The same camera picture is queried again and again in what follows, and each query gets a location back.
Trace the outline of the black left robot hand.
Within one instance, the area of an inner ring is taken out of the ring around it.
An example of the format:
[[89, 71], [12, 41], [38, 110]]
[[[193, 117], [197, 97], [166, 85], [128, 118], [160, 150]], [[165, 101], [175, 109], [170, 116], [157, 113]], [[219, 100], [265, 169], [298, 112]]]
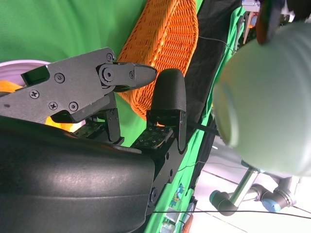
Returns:
[[280, 23], [285, 0], [259, 0], [260, 9], [256, 21], [257, 42], [265, 44], [274, 36]]

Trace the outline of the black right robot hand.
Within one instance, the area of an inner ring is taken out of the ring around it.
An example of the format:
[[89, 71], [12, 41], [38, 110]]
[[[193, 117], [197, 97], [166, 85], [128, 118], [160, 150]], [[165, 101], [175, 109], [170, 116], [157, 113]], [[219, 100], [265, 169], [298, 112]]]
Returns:
[[[187, 150], [182, 72], [117, 63], [110, 48], [22, 74], [0, 95], [0, 230], [129, 233]], [[122, 146], [116, 92], [154, 82], [145, 130]]]

